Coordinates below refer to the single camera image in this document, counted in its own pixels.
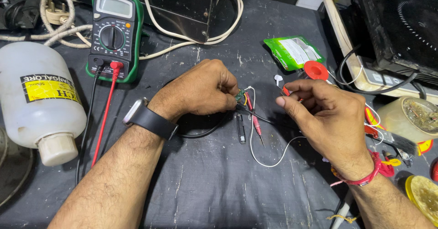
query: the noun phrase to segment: hand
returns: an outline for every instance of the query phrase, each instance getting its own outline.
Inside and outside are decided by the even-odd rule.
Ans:
[[[168,120],[186,113],[213,114],[236,108],[237,79],[220,60],[205,59],[164,86],[148,108]]]
[[[344,178],[368,176],[374,163],[365,144],[365,98],[322,80],[299,80],[285,87],[293,92],[278,97],[276,103],[298,124],[312,147]]]

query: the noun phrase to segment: worn table surface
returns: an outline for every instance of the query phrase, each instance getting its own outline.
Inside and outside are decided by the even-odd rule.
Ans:
[[[264,48],[263,39],[302,34],[327,58],[325,64],[336,68],[315,11],[270,0],[243,2],[245,9],[240,25],[222,43],[186,46],[142,61],[137,81],[118,85],[102,140],[104,151],[125,131],[121,120],[137,98],[153,97],[163,82],[182,74],[202,59],[221,59],[237,77],[240,88],[253,86],[256,89],[258,113],[277,120],[287,120],[287,117],[275,104],[279,90],[273,77],[281,74],[284,81],[290,82],[297,75],[282,74]],[[79,13],[83,22],[90,23],[88,10]],[[143,49],[148,53],[181,42],[157,34],[149,27],[145,30],[151,34],[143,41]],[[62,45],[54,48],[67,62],[82,102],[88,108],[93,81],[85,74],[89,50]],[[109,89],[107,82],[101,82],[97,89],[92,137],[85,155],[86,170],[89,170],[94,154],[97,142],[94,136],[100,129]],[[321,155],[302,138],[291,143],[278,166],[266,168],[257,164],[249,145],[238,141],[235,114],[207,137],[193,140],[174,137],[165,143],[152,178],[141,227],[328,228],[331,221],[326,217],[334,213],[347,188],[343,184],[334,188],[329,186],[337,181],[331,174],[330,165],[323,162]],[[196,133],[212,127],[220,117],[189,115],[179,123],[183,129]],[[246,114],[244,125],[249,137],[250,122]],[[263,148],[259,138],[254,136],[254,151],[260,161],[271,165],[278,161],[288,141],[300,133],[264,122],[261,126],[267,146]],[[432,149],[424,157],[416,157],[409,171],[428,176],[428,165],[435,154]],[[38,156],[24,187],[0,208],[0,228],[46,228],[74,188],[75,166],[76,160],[46,167]],[[397,167],[396,173],[402,169],[406,167]],[[341,228],[358,228],[360,224],[357,221],[353,225],[343,223]]]

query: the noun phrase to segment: black watch strap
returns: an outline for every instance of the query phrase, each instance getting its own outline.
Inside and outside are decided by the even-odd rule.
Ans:
[[[178,131],[178,125],[173,124],[167,119],[156,114],[154,111],[148,109],[145,105],[141,105],[127,124],[134,123],[146,130],[166,139],[170,140]]]

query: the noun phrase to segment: digital multimeter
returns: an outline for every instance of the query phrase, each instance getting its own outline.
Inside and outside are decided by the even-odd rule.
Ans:
[[[92,0],[93,33],[86,66],[94,77],[98,64],[104,68],[100,80],[112,81],[111,62],[123,63],[118,83],[135,80],[143,24],[143,5],[139,0]]]

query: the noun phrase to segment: white plastic bottle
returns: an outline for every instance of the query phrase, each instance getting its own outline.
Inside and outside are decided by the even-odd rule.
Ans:
[[[67,64],[55,50],[33,42],[0,48],[0,103],[10,139],[38,148],[44,165],[78,155],[74,138],[87,117]]]

